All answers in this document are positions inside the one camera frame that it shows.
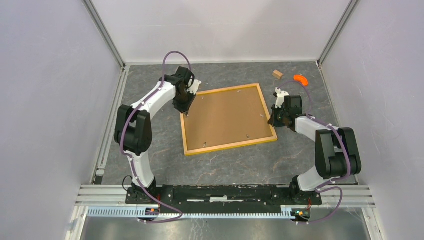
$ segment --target stone-patterned surface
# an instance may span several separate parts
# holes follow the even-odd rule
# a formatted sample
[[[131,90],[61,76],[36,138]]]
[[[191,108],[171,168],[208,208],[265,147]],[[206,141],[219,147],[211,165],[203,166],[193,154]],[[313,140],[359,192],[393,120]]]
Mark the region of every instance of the stone-patterned surface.
[[[167,74],[179,65],[168,65]],[[282,80],[274,70],[284,73]],[[199,91],[259,83],[268,109],[275,103],[273,93],[281,83],[301,74],[309,81],[313,100],[311,114],[336,124],[331,101],[314,62],[215,63],[194,64],[192,71],[202,81]],[[122,104],[130,105],[147,94],[161,77],[161,65],[131,66]],[[301,95],[306,110],[310,103],[301,86],[292,83],[283,88]],[[180,114],[171,102],[152,120],[153,143],[150,165],[156,181],[162,184],[288,184],[293,176],[314,165],[315,143],[288,128],[277,128],[278,141],[184,156]],[[104,185],[119,185],[130,175],[128,160],[112,142],[103,178]]]

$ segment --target corkboard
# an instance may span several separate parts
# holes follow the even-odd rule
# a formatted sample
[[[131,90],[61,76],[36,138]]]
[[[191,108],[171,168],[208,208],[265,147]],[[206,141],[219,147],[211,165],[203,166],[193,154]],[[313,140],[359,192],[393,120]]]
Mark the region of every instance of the corkboard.
[[[259,83],[197,93],[181,114],[186,156],[276,141]]]

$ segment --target black cable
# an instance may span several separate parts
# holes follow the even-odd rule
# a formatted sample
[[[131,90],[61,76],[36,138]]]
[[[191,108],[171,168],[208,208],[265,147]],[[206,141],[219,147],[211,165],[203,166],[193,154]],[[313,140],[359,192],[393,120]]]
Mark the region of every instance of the black cable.
[[[125,182],[125,179],[127,179],[128,177],[130,177],[131,178],[131,182],[133,182],[133,176],[131,176],[131,175],[126,175],[124,178],[123,178],[123,180],[122,180],[122,188],[128,193],[128,189],[125,189],[125,187],[124,187],[124,182]]]

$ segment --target white wall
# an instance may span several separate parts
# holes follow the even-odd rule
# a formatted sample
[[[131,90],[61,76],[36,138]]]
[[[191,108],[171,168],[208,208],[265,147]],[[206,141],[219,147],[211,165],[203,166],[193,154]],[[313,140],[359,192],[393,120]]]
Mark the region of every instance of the white wall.
[[[424,1],[361,1],[323,64],[389,240],[423,239]]]
[[[314,61],[349,0],[93,2],[126,62],[161,63]]]
[[[60,240],[120,68],[81,0],[0,2],[0,239]]]

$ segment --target wooden frame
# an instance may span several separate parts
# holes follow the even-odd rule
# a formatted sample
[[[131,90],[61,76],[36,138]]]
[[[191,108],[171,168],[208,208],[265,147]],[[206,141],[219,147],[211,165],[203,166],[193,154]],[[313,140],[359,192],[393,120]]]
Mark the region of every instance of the wooden frame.
[[[207,90],[207,91],[201,91],[197,93],[197,97],[201,95],[207,95],[207,94],[213,94],[213,93],[220,93],[220,92],[226,92],[231,90],[240,90],[240,89],[246,89],[246,88],[252,88],[256,87],[260,100],[262,102],[263,109],[265,111],[266,119],[270,119],[270,112],[268,111],[267,104],[265,103],[264,95],[262,94],[261,87],[259,86],[259,83],[252,83],[247,85],[241,85],[241,86],[232,86],[232,87],[226,87],[226,88],[220,88],[220,89],[213,89],[213,90]],[[211,146],[211,147],[205,147],[201,149],[195,149],[195,150],[188,150],[187,147],[187,136],[186,136],[186,126],[184,121],[184,115],[180,114],[181,119],[181,130],[182,130],[182,143],[184,146],[184,155],[190,156],[190,155],[196,155],[196,154],[203,154],[203,153],[210,153],[214,151],[220,151],[225,149],[233,149],[238,147],[244,147],[249,145],[255,145],[255,144],[262,144],[262,143],[268,143],[268,142],[274,142],[278,140],[276,130],[273,126],[269,125],[269,128],[271,130],[272,136],[270,137],[264,137],[254,140],[247,140],[247,141],[240,141],[230,144],[224,144],[224,145],[218,145],[218,146]]]

